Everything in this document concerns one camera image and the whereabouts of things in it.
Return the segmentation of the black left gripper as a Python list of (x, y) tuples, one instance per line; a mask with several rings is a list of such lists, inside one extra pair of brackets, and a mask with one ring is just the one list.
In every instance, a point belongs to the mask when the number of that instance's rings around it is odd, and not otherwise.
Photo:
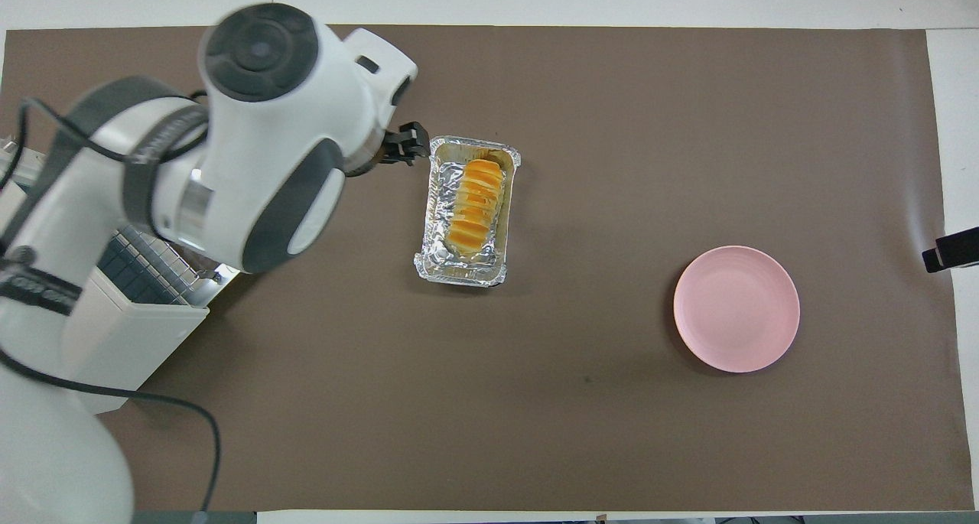
[(413, 165), (417, 158), (416, 148), (430, 148), (430, 136), (419, 121), (409, 121), (398, 132), (385, 131), (379, 148), (380, 164)]

